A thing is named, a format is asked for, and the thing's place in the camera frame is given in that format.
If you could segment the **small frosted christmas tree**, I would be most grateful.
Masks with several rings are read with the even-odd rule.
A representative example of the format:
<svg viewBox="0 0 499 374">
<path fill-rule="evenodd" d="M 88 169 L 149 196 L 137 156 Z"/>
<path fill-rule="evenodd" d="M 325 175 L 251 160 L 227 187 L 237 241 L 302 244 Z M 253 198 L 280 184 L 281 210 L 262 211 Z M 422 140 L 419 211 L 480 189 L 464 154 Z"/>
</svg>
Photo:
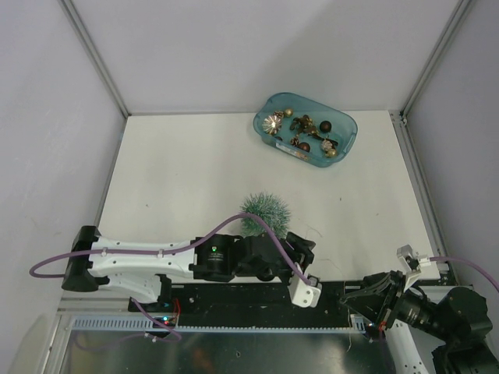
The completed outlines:
<svg viewBox="0 0 499 374">
<path fill-rule="evenodd" d="M 278 238 L 286 237 L 291 210 L 280 196 L 270 192 L 249 194 L 242 201 L 240 210 L 260 217 Z"/>
</svg>

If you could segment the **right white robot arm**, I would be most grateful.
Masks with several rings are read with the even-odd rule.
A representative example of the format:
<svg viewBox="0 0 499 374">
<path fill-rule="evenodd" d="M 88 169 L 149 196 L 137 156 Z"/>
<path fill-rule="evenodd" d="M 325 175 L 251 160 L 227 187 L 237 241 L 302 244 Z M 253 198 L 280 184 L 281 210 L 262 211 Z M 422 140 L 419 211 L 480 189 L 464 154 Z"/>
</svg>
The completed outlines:
<svg viewBox="0 0 499 374">
<path fill-rule="evenodd" d="M 357 291 L 340 303 L 384 333 L 398 373 L 496 373 L 498 360 L 486 343 L 493 324 L 486 299 L 466 287 L 452 288 L 432 302 L 419 288 L 405 287 L 399 271 L 363 278 Z M 426 365 L 411 331 L 419 330 L 442 344 L 430 348 Z"/>
</svg>

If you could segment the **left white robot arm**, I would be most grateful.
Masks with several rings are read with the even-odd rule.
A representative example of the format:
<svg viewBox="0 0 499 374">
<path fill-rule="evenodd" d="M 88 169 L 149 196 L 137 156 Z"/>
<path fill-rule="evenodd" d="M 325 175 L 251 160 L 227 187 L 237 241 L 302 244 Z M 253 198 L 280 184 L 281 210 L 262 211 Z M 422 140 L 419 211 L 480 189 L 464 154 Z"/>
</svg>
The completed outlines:
<svg viewBox="0 0 499 374">
<path fill-rule="evenodd" d="M 94 226 L 84 226 L 73 243 L 62 289 L 119 291 L 161 312 L 171 305 L 173 279 L 228 283 L 255 277 L 263 282 L 279 279 L 293 305 L 315 307 L 322 286 L 306 271 L 314 259 L 314 242 L 289 232 L 279 244 L 282 250 L 267 234 L 216 234 L 201 245 L 133 243 L 132 253 L 118 254 L 118 241 L 101 236 Z"/>
</svg>

